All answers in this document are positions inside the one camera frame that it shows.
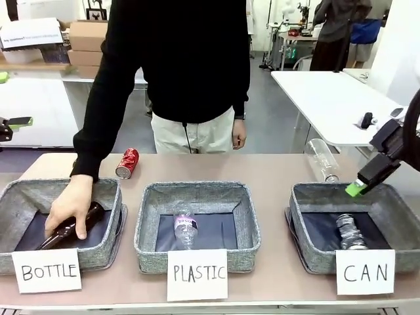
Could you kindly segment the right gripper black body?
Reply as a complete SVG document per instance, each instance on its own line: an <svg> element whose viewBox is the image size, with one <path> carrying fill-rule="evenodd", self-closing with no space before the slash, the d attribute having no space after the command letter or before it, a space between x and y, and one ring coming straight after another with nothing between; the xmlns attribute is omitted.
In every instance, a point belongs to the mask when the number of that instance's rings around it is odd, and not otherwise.
<svg viewBox="0 0 420 315"><path fill-rule="evenodd" d="M379 184L390 177L400 166L400 160L394 160L384 154L377 154L367 164L368 182L370 184Z"/></svg>

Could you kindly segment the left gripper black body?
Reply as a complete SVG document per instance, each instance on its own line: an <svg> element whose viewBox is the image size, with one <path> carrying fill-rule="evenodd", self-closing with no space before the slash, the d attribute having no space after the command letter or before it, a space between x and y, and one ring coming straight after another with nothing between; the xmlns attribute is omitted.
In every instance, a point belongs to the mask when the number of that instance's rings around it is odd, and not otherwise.
<svg viewBox="0 0 420 315"><path fill-rule="evenodd" d="M12 140L13 130L9 127L9 121L0 117L0 141L8 142Z"/></svg>

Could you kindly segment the person's right hand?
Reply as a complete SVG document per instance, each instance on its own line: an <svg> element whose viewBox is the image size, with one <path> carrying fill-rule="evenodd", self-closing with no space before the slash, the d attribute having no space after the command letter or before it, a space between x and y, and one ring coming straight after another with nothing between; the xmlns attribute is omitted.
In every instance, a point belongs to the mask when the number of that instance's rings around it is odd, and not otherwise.
<svg viewBox="0 0 420 315"><path fill-rule="evenodd" d="M75 218L75 232L80 240L87 237L86 216L91 204L93 178L88 175L74 175L62 193L52 202L45 221L45 237L48 238L59 224Z"/></svg>

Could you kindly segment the person's left hand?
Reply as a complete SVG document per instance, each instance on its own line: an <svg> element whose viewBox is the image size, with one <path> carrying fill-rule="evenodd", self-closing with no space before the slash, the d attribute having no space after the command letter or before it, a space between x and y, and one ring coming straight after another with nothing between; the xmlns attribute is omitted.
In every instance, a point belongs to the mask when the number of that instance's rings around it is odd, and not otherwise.
<svg viewBox="0 0 420 315"><path fill-rule="evenodd" d="M234 150L244 147L247 138L245 121L243 119L235 119L232 128L232 145Z"/></svg>

